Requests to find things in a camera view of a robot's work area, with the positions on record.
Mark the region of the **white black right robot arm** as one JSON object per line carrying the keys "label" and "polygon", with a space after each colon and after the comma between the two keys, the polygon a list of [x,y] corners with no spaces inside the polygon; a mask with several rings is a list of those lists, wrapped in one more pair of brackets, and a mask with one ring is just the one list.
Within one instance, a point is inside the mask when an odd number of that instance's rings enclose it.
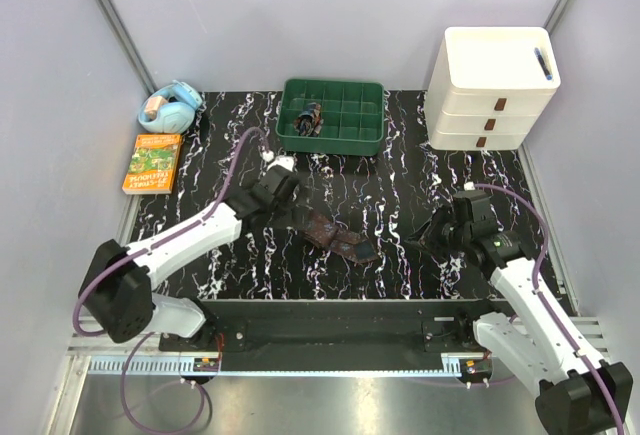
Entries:
{"label": "white black right robot arm", "polygon": [[458,311],[445,339],[498,357],[534,398],[549,434],[623,433],[633,376],[610,363],[575,326],[540,274],[547,250],[534,251],[500,228],[489,184],[466,184],[408,239],[439,256],[459,254],[514,310],[523,325],[489,301]]}

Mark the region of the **brown tie with blue flowers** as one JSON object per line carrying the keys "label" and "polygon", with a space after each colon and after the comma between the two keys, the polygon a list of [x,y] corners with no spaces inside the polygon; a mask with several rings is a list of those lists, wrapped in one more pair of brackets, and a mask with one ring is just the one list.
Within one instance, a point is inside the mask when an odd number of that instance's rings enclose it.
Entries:
{"label": "brown tie with blue flowers", "polygon": [[311,211],[298,231],[316,247],[356,264],[367,264],[378,258],[366,237],[331,222],[320,212]]}

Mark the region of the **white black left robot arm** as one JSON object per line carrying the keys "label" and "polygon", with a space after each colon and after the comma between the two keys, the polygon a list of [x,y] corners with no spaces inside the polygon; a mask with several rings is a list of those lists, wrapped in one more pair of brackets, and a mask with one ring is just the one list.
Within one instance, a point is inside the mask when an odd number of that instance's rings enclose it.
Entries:
{"label": "white black left robot arm", "polygon": [[208,349],[219,332],[215,315],[197,299],[155,290],[205,253],[285,214],[299,185],[294,165],[292,157],[279,156],[252,185],[166,231],[128,246],[114,240],[101,244],[78,298],[99,331],[116,344],[153,332],[177,337],[196,351]]}

